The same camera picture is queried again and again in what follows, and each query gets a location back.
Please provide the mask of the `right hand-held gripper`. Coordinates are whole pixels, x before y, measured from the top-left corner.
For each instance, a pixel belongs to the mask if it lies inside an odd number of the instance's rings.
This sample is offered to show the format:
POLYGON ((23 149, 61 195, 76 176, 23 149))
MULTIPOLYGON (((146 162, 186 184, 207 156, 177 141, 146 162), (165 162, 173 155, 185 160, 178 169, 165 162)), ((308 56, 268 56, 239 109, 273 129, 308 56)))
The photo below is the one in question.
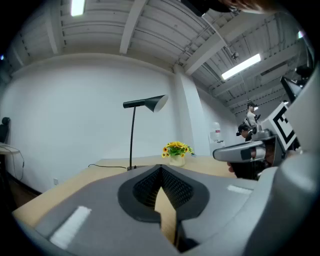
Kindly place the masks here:
POLYGON ((279 166, 290 153, 300 149, 300 143, 286 112, 288 102, 280 105, 253 128, 253 141, 247 141, 213 151, 213 158, 228 163, 249 163, 265 160, 269 166, 279 166))

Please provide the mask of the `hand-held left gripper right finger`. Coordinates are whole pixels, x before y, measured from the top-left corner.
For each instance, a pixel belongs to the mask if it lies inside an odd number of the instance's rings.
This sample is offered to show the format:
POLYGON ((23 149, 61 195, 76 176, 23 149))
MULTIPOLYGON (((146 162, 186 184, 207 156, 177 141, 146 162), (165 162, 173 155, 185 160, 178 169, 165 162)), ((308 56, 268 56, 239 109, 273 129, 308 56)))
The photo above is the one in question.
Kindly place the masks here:
POLYGON ((209 201, 196 218, 182 222, 184 235, 203 243, 217 234, 243 207, 257 186, 256 180, 223 177, 169 165, 169 168, 207 187, 209 201))

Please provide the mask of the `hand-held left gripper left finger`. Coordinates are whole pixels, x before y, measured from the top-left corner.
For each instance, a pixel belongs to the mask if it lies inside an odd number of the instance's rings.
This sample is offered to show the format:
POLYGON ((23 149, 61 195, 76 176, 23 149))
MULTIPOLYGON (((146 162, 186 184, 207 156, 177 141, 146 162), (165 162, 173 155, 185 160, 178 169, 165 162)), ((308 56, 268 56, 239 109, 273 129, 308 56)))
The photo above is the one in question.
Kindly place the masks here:
POLYGON ((160 224, 135 220, 122 209, 118 189, 145 173, 142 167, 93 181, 50 209, 35 230, 49 240, 79 206, 90 214, 66 247, 75 256, 178 256, 160 224))

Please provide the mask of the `black desk lamp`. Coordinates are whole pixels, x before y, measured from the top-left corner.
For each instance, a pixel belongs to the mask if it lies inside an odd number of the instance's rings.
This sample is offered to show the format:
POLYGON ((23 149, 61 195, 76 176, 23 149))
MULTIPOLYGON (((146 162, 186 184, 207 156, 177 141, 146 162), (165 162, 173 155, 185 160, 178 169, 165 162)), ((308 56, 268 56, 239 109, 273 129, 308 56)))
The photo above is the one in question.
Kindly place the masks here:
POLYGON ((133 164, 132 164, 133 137, 134 137, 134 125, 135 125, 136 108, 137 107, 146 107, 150 111, 152 111, 153 113, 157 113, 165 106, 165 104, 167 103, 168 99, 169 99, 169 96, 167 94, 165 94, 165 95, 159 95, 159 96, 154 96, 154 97, 145 98, 145 99, 126 101, 126 102, 123 103, 123 108, 124 109, 133 108, 131 131, 130 131, 129 167, 127 167, 128 171, 137 168, 136 165, 133 166, 133 164))

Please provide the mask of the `person's right hand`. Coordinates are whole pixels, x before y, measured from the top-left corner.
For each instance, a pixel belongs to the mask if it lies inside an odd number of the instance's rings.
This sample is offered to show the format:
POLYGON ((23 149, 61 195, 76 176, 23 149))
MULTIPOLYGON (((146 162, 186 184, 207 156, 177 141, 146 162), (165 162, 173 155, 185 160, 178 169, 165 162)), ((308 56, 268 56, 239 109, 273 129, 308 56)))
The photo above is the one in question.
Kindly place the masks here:
POLYGON ((241 163, 227 163, 229 171, 234 173, 238 179, 258 181, 263 170, 270 168, 267 161, 252 161, 241 163))

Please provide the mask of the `white water dispenser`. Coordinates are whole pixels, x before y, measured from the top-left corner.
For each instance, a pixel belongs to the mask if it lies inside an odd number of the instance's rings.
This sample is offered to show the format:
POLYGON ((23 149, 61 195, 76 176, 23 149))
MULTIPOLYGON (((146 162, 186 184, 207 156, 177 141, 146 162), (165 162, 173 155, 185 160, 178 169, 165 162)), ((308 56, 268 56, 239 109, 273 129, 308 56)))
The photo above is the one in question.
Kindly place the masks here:
POLYGON ((210 127, 209 146, 210 146, 211 153, 213 153, 213 151, 216 149, 225 147, 225 141, 221 134, 221 126, 218 122, 213 122, 210 127))

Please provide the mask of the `sunflowers in white pot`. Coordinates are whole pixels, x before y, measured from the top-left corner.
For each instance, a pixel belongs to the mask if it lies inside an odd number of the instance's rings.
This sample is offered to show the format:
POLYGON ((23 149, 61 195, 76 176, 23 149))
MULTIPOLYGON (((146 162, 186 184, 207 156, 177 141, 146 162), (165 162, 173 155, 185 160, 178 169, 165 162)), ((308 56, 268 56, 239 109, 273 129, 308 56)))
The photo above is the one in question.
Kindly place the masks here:
POLYGON ((162 149, 162 158, 169 158, 169 164, 175 167, 183 167, 185 165, 185 156, 190 154, 195 157, 193 149, 187 144, 180 141, 172 141, 166 144, 162 149))

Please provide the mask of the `white side table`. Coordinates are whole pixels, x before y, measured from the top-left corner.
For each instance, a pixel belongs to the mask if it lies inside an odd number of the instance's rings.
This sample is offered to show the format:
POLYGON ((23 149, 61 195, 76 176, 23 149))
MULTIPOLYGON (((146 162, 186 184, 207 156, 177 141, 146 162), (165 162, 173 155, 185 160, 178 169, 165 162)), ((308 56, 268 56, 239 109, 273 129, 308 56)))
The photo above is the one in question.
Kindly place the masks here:
POLYGON ((0 143, 0 155, 15 155, 19 153, 20 151, 18 149, 15 149, 13 147, 10 147, 9 145, 0 143))

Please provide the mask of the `black office chair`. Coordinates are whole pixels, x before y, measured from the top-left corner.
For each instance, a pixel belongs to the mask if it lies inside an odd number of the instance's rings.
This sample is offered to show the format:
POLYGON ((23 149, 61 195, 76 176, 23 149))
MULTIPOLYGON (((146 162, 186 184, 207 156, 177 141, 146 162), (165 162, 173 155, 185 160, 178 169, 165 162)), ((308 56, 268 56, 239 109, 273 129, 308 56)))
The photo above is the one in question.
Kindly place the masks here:
POLYGON ((10 128, 10 118, 3 117, 0 124, 0 143, 7 143, 9 128, 10 128))

